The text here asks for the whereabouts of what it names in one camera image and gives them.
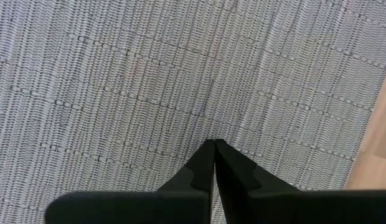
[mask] gray carpet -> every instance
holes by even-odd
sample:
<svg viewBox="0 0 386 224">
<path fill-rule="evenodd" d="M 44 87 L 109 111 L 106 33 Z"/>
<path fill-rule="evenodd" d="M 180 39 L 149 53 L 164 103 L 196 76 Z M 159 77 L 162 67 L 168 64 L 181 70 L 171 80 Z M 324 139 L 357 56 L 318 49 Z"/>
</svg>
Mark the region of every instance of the gray carpet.
<svg viewBox="0 0 386 224">
<path fill-rule="evenodd" d="M 381 0 L 0 0 L 0 223 L 156 190 L 206 138 L 341 189 L 385 76 Z"/>
</svg>

